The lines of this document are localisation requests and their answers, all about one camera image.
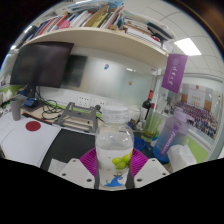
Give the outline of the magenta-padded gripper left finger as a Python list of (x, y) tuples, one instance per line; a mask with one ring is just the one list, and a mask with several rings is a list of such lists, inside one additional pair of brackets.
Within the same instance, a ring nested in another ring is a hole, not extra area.
[(93, 189), (97, 175), (96, 149), (91, 149), (80, 159), (72, 158), (59, 176), (78, 186)]

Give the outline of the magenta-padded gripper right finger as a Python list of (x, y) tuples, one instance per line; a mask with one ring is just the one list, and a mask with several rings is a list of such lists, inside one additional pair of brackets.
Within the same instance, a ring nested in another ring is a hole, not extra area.
[(148, 159), (139, 150), (132, 151), (130, 172), (135, 188), (146, 186), (168, 175), (168, 171), (156, 159)]

